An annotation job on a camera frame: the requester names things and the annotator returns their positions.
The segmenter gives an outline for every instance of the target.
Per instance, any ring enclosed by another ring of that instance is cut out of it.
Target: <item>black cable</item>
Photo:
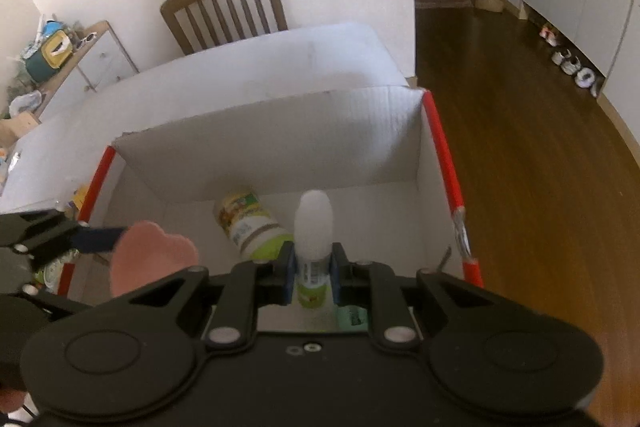
[[[29,416],[31,416],[32,418],[36,418],[36,415],[33,413],[33,411],[31,409],[29,409],[26,405],[23,405],[22,408],[29,413]]]

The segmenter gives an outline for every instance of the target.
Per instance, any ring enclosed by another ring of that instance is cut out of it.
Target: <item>white bottle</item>
[[[293,237],[298,263],[298,301],[305,308],[319,308],[326,298],[334,241],[334,211],[322,190],[310,190],[300,198]]]

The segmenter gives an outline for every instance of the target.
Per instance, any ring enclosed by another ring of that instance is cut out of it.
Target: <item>shoe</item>
[[[542,29],[540,30],[540,36],[543,39],[545,39],[545,41],[546,41],[546,38],[549,36],[549,30],[550,30],[549,24],[545,24],[544,26],[542,26]]]
[[[557,34],[553,31],[549,32],[549,36],[546,38],[547,44],[549,44],[552,48],[555,48],[560,44],[560,39]]]
[[[562,66],[560,66],[560,69],[569,76],[574,76],[574,74],[582,69],[580,58],[572,57],[569,60],[564,61]]]
[[[553,62],[556,66],[559,66],[565,60],[569,60],[570,58],[571,51],[565,48],[563,50],[556,51],[553,55],[551,55],[551,62]]]
[[[578,71],[575,75],[575,85],[582,89],[590,89],[596,82],[596,74],[589,68],[584,68]]]

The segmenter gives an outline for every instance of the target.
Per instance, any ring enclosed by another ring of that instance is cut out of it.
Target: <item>white table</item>
[[[91,181],[105,147],[123,133],[272,98],[367,86],[407,83],[375,32],[356,23],[264,35],[178,58],[109,87],[19,140],[21,158],[0,196],[0,212],[66,200]]]

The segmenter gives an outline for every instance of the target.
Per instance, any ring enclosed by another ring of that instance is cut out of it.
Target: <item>pink heart-shaped object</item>
[[[196,264],[198,250],[189,239],[140,221],[122,234],[113,250],[111,295],[129,293]]]
[[[0,412],[9,414],[17,411],[24,404],[24,398],[27,394],[24,391],[16,391],[15,389],[0,389]]]

